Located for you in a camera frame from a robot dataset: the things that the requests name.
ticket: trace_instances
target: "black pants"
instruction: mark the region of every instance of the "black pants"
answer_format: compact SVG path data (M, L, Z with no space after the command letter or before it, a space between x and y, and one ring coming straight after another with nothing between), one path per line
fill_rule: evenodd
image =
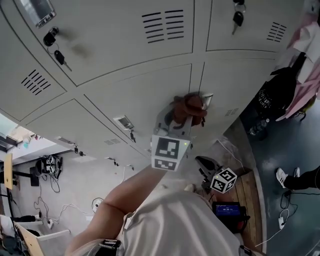
M13 222L35 222L36 217L31 215L26 215L22 217L10 217Z
M286 177L284 186L290 190L320 188L320 166L312 171L305 172L300 177Z
M4 171L1 171L0 172L0 183L1 184L4 184L5 183L5 172ZM13 180L13 185L18 185L18 182L16 181L16 180Z

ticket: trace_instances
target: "wooden chair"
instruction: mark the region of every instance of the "wooden chair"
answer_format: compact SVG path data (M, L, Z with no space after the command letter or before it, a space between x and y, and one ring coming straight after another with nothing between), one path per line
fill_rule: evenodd
M70 230L66 229L60 232L52 233L52 234L46 234L41 236L35 236L34 234L30 233L28 230L26 230L23 226L37 226L37 225L43 225L44 223L42 221L35 221L35 222L14 222L14 225L16 228L21 232L23 239L25 241L25 244L28 248L28 251L31 256L45 256L43 253L41 246L39 242L57 238L64 236L66 234L70 234Z

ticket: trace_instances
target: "lock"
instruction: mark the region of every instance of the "lock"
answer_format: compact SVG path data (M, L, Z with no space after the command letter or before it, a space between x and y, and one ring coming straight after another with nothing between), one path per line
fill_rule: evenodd
M43 43L44 45L50 47L54 44L56 41L55 36L59 33L59 28L56 26L53 26L50 28L49 32L44 36Z

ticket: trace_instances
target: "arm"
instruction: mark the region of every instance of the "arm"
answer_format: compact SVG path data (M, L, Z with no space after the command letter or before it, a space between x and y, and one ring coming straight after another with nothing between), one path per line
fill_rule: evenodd
M150 165L115 187L99 205L87 229L69 244L65 255L97 239L115 239L124 216L133 213L157 186L166 171Z

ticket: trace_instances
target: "floor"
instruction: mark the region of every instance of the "floor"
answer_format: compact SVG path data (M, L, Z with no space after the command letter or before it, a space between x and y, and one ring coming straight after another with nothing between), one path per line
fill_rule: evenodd
M232 136L232 134L233 131L230 130L226 136L230 138L232 143L236 144L239 142L238 138L235 138ZM248 163L250 160L246 156L249 155L249 153L244 154L244 152L247 152L246 150L242 149L241 152L238 151L237 148L232 146L230 141L228 141L225 137L221 138L220 140L228 149L233 152L237 158L241 159L246 167L255 167L254 162ZM218 142L212 145L212 147L202 155L211 157L222 165L231 167L233 170L242 169L241 164L234 160L233 157ZM63 172L59 178L60 193L55 193L53 191L50 180L40 180L41 196L49 206L48 215L51 218L56 219L59 216L62 206L70 203L75 204L82 211L92 214L92 200L97 197L104 198L122 181L124 174L123 167L116 167L112 161L107 159L91 160L90 158L81 158L82 161L88 161L79 162L80 157L74 152L65 153L62 156ZM200 186L203 177L198 172L199 167L194 161L194 157L195 155L189 154L188 159L185 163L183 163L183 171L177 173L168 172L155 189L163 189L161 188L161 185L165 185L170 189L182 190L187 184L190 183ZM29 168L33 167L34 165L35 162L28 162L17 165L16 168L17 171L27 173L29 172ZM138 170L133 171L130 168L126 168L125 178L129 178L137 172ZM55 190L58 189L55 183L53 183L52 186ZM34 215L38 213L34 208L34 201L36 201L40 196L40 187L31 187L30 180L28 178L20 177L20 191L15 188L12 194L18 205L17 207L13 204L13 211L16 216ZM263 236L262 218L260 214L260 205L254 172L252 171L240 178L230 192L230 195L232 199L235 201L239 199L240 202L242 202L241 204L247 207L249 215L251 215L251 220L249 221L247 227L248 231L255 243L261 242ZM40 208L42 212L45 211L42 203L40 203ZM52 230L56 232L69 229L71 231L71 235L69 237L57 240L55 244L41 244L43 250L46 252L46 256L63 255L64 249L67 246L67 243L71 240L72 236L83 231L89 224L89 221L90 217L86 217L75 208L69 207L66 211L64 211L59 220L59 224L55 224ZM50 232L50 230L44 228L43 232Z
M254 124L256 115L251 104L241 114L246 130ZM266 139L249 138L264 194L268 238L279 230L280 201L285 191L276 180L275 169L282 167L292 175L296 167L300 167L301 173L318 167L319 127L320 102L316 101L303 122L299 118L271 122ZM302 192L319 193L314 188ZM267 252L272 256L305 256L320 239L320 196L293 195L291 202L298 204L298 210L283 230L267 243Z

